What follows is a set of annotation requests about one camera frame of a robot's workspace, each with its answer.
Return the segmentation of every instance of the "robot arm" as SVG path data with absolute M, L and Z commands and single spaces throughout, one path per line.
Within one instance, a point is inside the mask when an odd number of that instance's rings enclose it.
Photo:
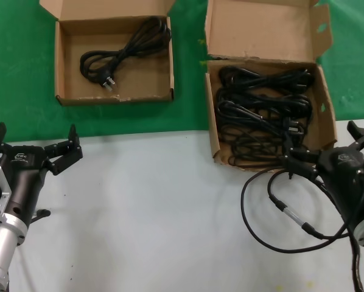
M 10 146 L 3 143 L 5 134 L 0 123 L 0 292 L 8 287 L 15 248 L 24 243 L 29 225 L 50 214 L 41 211 L 32 219 L 47 172 L 58 175 L 83 157 L 74 125 L 67 141 L 45 148 Z
M 293 148 L 290 139 L 284 147 L 284 165 L 290 174 L 296 173 L 311 181 L 319 176 L 332 195 L 344 221 L 359 245 L 364 246 L 364 129 L 353 121 L 348 123 L 355 142 L 348 147 L 326 151 Z

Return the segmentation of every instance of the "metal connector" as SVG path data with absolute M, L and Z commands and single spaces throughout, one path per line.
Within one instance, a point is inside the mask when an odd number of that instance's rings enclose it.
M 114 82 L 114 80 L 109 76 L 108 78 L 107 78 L 107 80 L 110 82 L 110 84 L 112 84 L 112 85 L 115 85 L 116 84 L 116 82 Z
M 112 87 L 110 87 L 110 85 L 107 83 L 107 82 L 105 82 L 103 85 L 102 85 L 104 88 L 106 88 L 108 91 L 112 91 L 113 89 L 112 89 Z

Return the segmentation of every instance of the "black power cord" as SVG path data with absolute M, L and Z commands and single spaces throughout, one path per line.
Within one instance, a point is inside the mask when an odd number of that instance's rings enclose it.
M 171 31 L 167 23 L 159 17 L 150 17 L 123 49 L 92 50 L 83 54 L 80 58 L 80 72 L 90 82 L 98 83 L 111 91 L 111 85 L 115 84 L 114 72 L 124 59 L 159 53 L 168 48 L 170 40 Z
M 302 252 L 316 251 L 318 249 L 324 248 L 324 247 L 332 244 L 334 241 L 338 240 L 339 238 L 344 238 L 344 237 L 347 237 L 348 236 L 349 239 L 350 239 L 351 249 L 352 249 L 352 281 L 354 283 L 354 289 L 355 289 L 355 292 L 364 292 L 363 285 L 362 285 L 362 282 L 360 280 L 360 273 L 359 273 L 359 263 L 360 263 L 360 248 L 359 248 L 359 244 L 357 243 L 357 240 L 354 238 L 354 236 L 351 234 L 350 231 L 349 231 L 348 234 L 343 234 L 343 232 L 346 229 L 348 229 L 349 224 L 351 223 L 351 221 L 355 218 L 355 216 L 359 213 L 360 209 L 362 208 L 364 196 L 361 197 L 361 199 L 359 200 L 359 202 L 358 202 L 358 204 L 357 204 L 357 206 L 355 208 L 355 211 L 345 221 L 345 223 L 343 224 L 343 226 L 339 229 L 339 231 L 335 235 L 333 235 L 333 236 L 325 236 L 325 235 L 322 235 L 323 238 L 317 237 L 319 239 L 327 239 L 324 243 L 321 243 L 319 245 L 311 246 L 309 248 L 300 248 L 300 249 L 281 249 L 281 248 L 277 248 L 275 246 L 269 245 L 268 243 L 264 242 L 252 230 L 252 228 L 251 228 L 251 226 L 250 226 L 250 224 L 249 224 L 249 222 L 247 220 L 247 217 L 245 215 L 245 209 L 244 209 L 245 191 L 246 191 L 248 185 L 252 181 L 254 181 L 254 179 L 256 179 L 257 177 L 261 176 L 264 173 L 267 173 L 267 172 L 272 171 L 272 170 L 278 170 L 278 169 L 282 169 L 282 167 L 270 167 L 268 169 L 262 170 L 262 171 L 256 173 L 255 175 L 253 175 L 245 183 L 245 185 L 243 186 L 242 194 L 241 194 L 241 197 L 240 197 L 240 207 L 241 207 L 241 211 L 242 211 L 243 221 L 244 221 L 245 226 L 247 227 L 248 231 L 250 232 L 250 234 L 255 238 L 255 240 L 257 240 L 260 244 L 262 244 L 266 248 L 269 248 L 272 251 L 280 252 L 280 253 L 283 253 L 283 254 L 298 254 L 298 253 L 302 253 Z M 285 170 L 281 170 L 280 172 L 274 174 L 274 178 L 271 177 L 271 179 L 270 179 L 270 181 L 268 183 L 268 187 L 267 187 L 270 199 L 275 203 L 275 205 L 279 209 L 282 209 L 282 211 L 284 210 L 283 206 L 281 205 L 281 203 L 283 204 L 283 202 L 279 201 L 273 195 L 273 193 L 271 191 L 271 186 L 272 186 L 272 183 L 273 183 L 274 179 L 278 175 L 280 175 L 280 174 L 282 174 L 284 172 L 286 172 L 286 171 Z M 315 181 L 313 183 L 330 199 L 330 201 L 336 207 L 336 204 L 334 203 L 334 200 L 332 198 L 332 195 L 325 188 L 324 184 L 321 181 Z
M 222 87 L 216 95 L 215 116 L 220 141 L 231 146 L 230 165 L 282 165 L 285 134 L 291 137 L 294 147 L 302 147 L 312 120 L 312 104 L 304 93 L 314 77 L 307 69 L 265 76 L 226 66 L 219 77 Z M 270 88 L 282 97 L 256 92 L 262 88 Z

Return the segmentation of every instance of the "open cardboard box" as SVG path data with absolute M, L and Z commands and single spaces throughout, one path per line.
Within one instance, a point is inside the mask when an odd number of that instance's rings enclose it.
M 40 0 L 58 21 L 55 32 L 55 95 L 62 105 L 173 100 L 172 43 L 168 52 L 124 60 L 113 92 L 79 71 L 82 54 L 122 49 L 149 16 L 170 19 L 173 0 Z
M 306 92 L 313 119 L 304 144 L 311 150 L 337 141 L 335 113 L 321 66 L 315 60 L 332 46 L 329 7 L 317 0 L 209 0 L 205 32 L 208 54 L 227 60 L 208 62 L 206 92 L 209 135 L 215 162 L 228 164 L 231 149 L 219 141 L 215 95 L 219 70 L 240 66 L 260 74 L 308 68 L 316 80 Z

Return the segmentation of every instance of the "coiled power cord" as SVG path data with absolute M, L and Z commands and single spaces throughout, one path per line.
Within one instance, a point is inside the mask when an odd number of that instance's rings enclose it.
M 248 168 L 280 166 L 285 133 L 295 147 L 303 145 L 312 120 L 312 104 L 304 93 L 314 77 L 307 69 L 266 76 L 226 66 L 219 77 L 222 87 L 216 95 L 215 116 L 220 141 L 231 147 L 228 164 Z M 262 88 L 282 96 L 256 92 Z
M 159 17 L 150 17 L 133 34 L 127 45 L 116 51 L 92 50 L 80 58 L 80 72 L 90 82 L 111 91 L 115 84 L 114 72 L 128 57 L 144 57 L 168 48 L 171 31 Z

